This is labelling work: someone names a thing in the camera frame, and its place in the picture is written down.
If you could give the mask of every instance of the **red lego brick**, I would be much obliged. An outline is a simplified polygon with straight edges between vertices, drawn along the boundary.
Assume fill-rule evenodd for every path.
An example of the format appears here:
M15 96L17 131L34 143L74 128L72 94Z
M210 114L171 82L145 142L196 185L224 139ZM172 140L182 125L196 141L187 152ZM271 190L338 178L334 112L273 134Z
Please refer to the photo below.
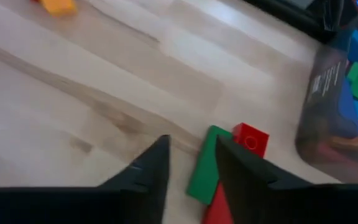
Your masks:
M269 135L241 123L233 128L234 141L261 158L264 157ZM222 183L218 183L211 205L206 209L202 224L233 224Z

